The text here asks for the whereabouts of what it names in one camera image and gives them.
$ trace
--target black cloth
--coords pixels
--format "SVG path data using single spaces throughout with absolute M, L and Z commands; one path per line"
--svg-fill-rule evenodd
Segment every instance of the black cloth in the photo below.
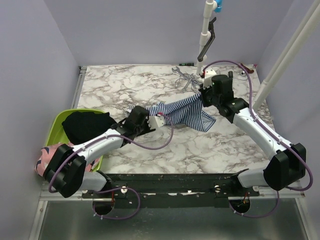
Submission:
M 77 145 L 98 137 L 116 123 L 109 112 L 75 111 L 65 119 L 62 126 L 69 141 Z

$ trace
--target lavender wall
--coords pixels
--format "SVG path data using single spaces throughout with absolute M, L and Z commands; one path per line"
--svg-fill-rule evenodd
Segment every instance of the lavender wall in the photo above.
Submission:
M 81 65 L 195 61 L 205 0 L 44 0 Z M 225 0 L 208 61 L 257 63 L 293 0 Z
M 313 0 L 295 0 L 277 33 L 258 63 L 263 80 L 298 27 Z M 308 210 L 315 226 L 320 226 L 320 26 L 306 41 L 267 98 L 277 132 L 307 149 L 307 163 L 314 173 L 314 185 L 306 192 Z
M 79 68 L 43 0 L 2 0 L 0 32 L 0 238 L 25 240 L 40 195 L 33 168 Z

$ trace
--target marble countertop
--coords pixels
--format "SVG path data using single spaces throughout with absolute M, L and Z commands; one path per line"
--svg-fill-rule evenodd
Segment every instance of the marble countertop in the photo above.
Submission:
M 190 86 L 182 92 L 185 82 L 175 88 L 179 78 L 171 70 L 173 66 L 124 65 L 89 66 L 85 75 L 78 108 L 94 108 L 110 112 L 120 121 L 125 109 L 140 105 L 150 107 L 157 102 L 170 103 L 192 96 Z M 236 66 L 217 66 L 221 74 L 233 71 L 235 97 L 249 99 L 246 77 Z M 184 73 L 195 73 L 196 67 L 181 66 Z M 250 75 L 253 92 L 260 86 L 256 71 Z M 171 143 L 160 150 L 146 150 L 133 144 L 114 150 L 104 156 L 101 170 L 106 173 L 130 174 L 184 174 L 184 173 L 236 173 L 246 168 L 260 168 L 268 160 L 257 144 L 244 132 L 239 133 L 234 124 L 219 115 L 215 107 L 204 110 L 216 118 L 208 132 L 199 132 L 185 125 L 176 125 Z M 266 104 L 259 116 L 273 127 Z M 149 147 L 164 144 L 170 136 L 170 127 L 140 136 L 136 141 Z

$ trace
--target small tool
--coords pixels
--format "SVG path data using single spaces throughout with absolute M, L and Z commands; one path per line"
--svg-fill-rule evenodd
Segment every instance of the small tool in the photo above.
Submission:
M 195 77 L 193 74 L 190 75 L 190 77 L 184 73 L 182 73 L 180 71 L 179 67 L 176 67 L 176 69 L 171 68 L 172 72 L 179 74 L 181 77 L 183 77 L 185 80 L 187 80 L 188 82 L 186 83 L 186 85 L 182 88 L 182 91 L 185 92 L 189 86 L 189 84 L 191 83 L 192 80 L 195 80 Z

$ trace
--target green basket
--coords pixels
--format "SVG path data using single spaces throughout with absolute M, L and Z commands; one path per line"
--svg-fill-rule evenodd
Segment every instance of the green basket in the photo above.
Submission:
M 53 144 L 67 144 L 69 143 L 69 139 L 64 131 L 64 128 L 62 126 L 62 123 L 66 118 L 74 113 L 74 112 L 93 112 L 96 114 L 103 114 L 104 111 L 98 110 L 98 109 L 89 109 L 89 108 L 79 108 L 79 109 L 68 109 L 65 111 L 60 112 L 54 119 L 54 122 L 52 124 L 52 127 L 50 129 L 49 135 L 45 141 L 45 146 L 50 146 Z M 98 171 L 101 167 L 103 156 L 100 157 L 100 161 L 98 165 L 92 170 L 93 172 Z

